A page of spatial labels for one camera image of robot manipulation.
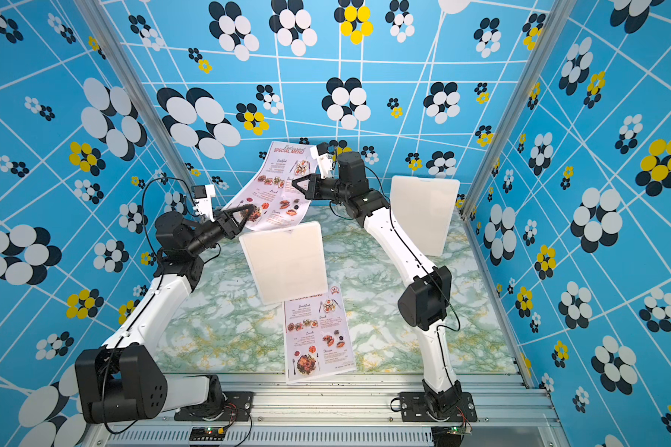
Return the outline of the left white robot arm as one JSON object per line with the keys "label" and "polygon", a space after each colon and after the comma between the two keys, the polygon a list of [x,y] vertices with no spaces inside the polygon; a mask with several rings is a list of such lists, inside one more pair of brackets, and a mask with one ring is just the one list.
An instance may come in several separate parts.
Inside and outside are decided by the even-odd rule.
{"label": "left white robot arm", "polygon": [[257,208],[220,210],[203,223],[179,212],[156,219],[160,265],[147,294],[117,331],[99,348],[76,359],[81,409],[87,423],[149,420],[171,410],[216,419],[227,407],[215,375],[164,374],[152,352],[174,313],[194,292],[205,265],[201,254],[221,240],[236,238]]}

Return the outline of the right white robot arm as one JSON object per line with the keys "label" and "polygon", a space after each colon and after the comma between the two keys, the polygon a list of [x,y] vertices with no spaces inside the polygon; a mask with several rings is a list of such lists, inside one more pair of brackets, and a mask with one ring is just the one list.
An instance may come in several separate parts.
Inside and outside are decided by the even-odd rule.
{"label": "right white robot arm", "polygon": [[326,145],[312,146],[316,173],[298,175],[292,186],[308,200],[342,205],[350,219],[365,229],[396,267],[404,292],[398,309],[419,341],[423,361],[424,398],[434,419],[454,415],[462,397],[461,383],[451,365],[445,332],[450,309],[452,274],[423,254],[399,225],[391,203],[369,185],[367,166],[358,153],[333,155]]}

